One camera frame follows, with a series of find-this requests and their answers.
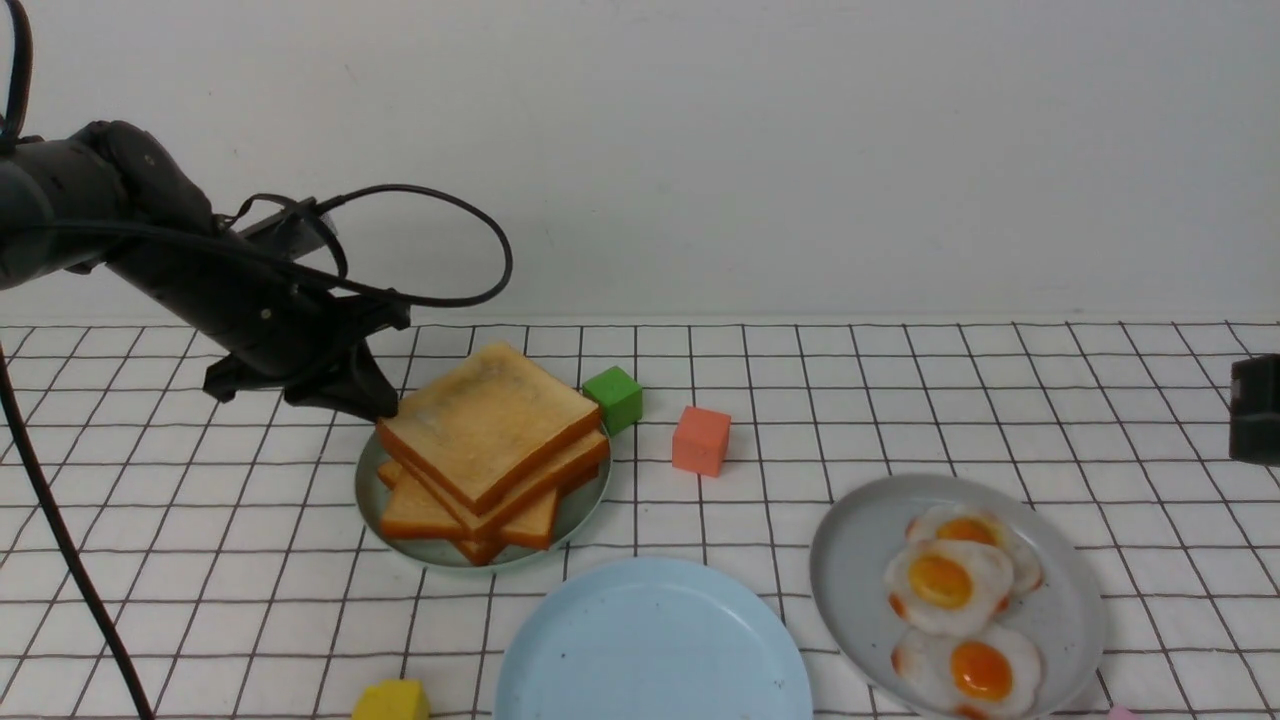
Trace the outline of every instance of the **table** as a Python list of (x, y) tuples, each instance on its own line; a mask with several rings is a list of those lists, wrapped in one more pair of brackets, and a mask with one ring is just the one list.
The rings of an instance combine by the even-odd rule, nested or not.
[[(1068, 711), (1244, 719), (1280, 707), (1280, 483), (1226, 457), (1230, 364), (1280, 350), (1251, 323), (422, 325), (371, 338), (416, 388), (507, 340), (571, 384), (646, 387), (593, 524), (512, 574), (424, 573), (352, 505), (371, 428), (279, 393), (218, 406), (221, 351), (180, 327), (4, 328), (40, 457), (165, 717), (346, 717), (421, 679), (439, 717), (493, 707), (540, 598), (611, 560), (705, 562), (801, 648), (818, 717), (906, 712), (859, 680), (809, 596), (831, 502), (891, 473), (963, 475), (1030, 503), (1097, 573), (1111, 639)], [(721, 478), (669, 465), (690, 404), (733, 416)], [(0, 717), (128, 717), (8, 437), (0, 464)]]

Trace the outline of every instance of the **stack of bread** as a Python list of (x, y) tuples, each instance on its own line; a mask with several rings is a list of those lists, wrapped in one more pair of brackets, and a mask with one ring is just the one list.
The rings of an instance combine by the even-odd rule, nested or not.
[(561, 500), (609, 452), (599, 405), (504, 342), (402, 400), (378, 437), (383, 536), (445, 539), (474, 565), (550, 547)]

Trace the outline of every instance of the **gray plate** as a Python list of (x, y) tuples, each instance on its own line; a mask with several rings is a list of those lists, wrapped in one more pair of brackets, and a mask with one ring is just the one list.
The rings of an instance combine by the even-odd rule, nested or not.
[(905, 546), (911, 518), (934, 505), (987, 507), (1039, 557), (1044, 584), (997, 618), (1041, 651), (1044, 680), (1028, 714), (1061, 710), (1091, 683), (1106, 643), (1098, 584), (1056, 528), (1009, 496), (945, 475), (893, 475), (849, 493), (827, 512), (813, 539), (813, 597), (840, 650), (873, 684), (915, 712), (955, 717), (925, 705), (893, 673), (893, 646), (908, 625), (886, 600), (884, 566)]
[(561, 501), (556, 514), (556, 527), (552, 529), (552, 547), (549, 550), (508, 546), (493, 559), (493, 562), (484, 566), (471, 565), (448, 541), (397, 541), (383, 537), (379, 519), (383, 516), (383, 510), (392, 493), (378, 479), (378, 466), (389, 459), (390, 456), (383, 450), (375, 433), (365, 443), (365, 450), (360, 454), (360, 461), (356, 464), (356, 507), (360, 509), (360, 515), (365, 519), (369, 532), (393, 552), (415, 564), (452, 573), (485, 574), (521, 568), (552, 555), (553, 551), (572, 539), (586, 525), (588, 519), (604, 498), (613, 469), (613, 447), (611, 442), (609, 455), (600, 461), (600, 474)]

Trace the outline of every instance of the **plate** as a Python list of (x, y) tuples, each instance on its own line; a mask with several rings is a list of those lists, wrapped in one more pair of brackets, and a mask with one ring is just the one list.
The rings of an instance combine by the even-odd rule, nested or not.
[(472, 565), (458, 552), (449, 541), (399, 541), (383, 536), (379, 519), (390, 500), (390, 491), (378, 479), (378, 466), (390, 460), (390, 455), (383, 450), (383, 443), (378, 441), (378, 434), (370, 436), (365, 443), (360, 461), (356, 462), (356, 507), (374, 534), (383, 544), (399, 556), (434, 570), (443, 570), (462, 574), (492, 574), (502, 570), (512, 570), (529, 562), (540, 560), (553, 551), (561, 548), (573, 538), (577, 532), (586, 525), (588, 520), (600, 506), (604, 493), (608, 489), (612, 475), (612, 442), (609, 455), (600, 461), (600, 474), (581, 488), (573, 491), (568, 497), (561, 500), (559, 510), (556, 512), (556, 527), (552, 529), (552, 546), (548, 550), (530, 550), (527, 547), (508, 546), (488, 565)]
[(1106, 643), (1106, 610), (1084, 560), (1056, 528), (1011, 497), (943, 475), (893, 475), (863, 486), (831, 507), (809, 555), (813, 597), (840, 650), (867, 679), (920, 715), (956, 717), (925, 705), (893, 673), (890, 656), (906, 623), (886, 601), (884, 566), (905, 546), (911, 518), (934, 505), (987, 507), (1039, 557), (1044, 584), (1014, 600), (997, 621), (1041, 651), (1044, 680), (1028, 714), (1061, 710), (1093, 682)]
[(812, 720), (795, 641), (704, 565), (636, 557), (561, 585), (502, 661), (494, 720)]

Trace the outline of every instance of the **pink cube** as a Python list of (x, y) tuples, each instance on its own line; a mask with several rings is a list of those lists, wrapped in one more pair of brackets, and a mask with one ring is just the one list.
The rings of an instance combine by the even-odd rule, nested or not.
[(680, 470), (718, 478), (728, 452), (732, 419), (714, 410), (685, 407), (671, 438), (671, 464)]

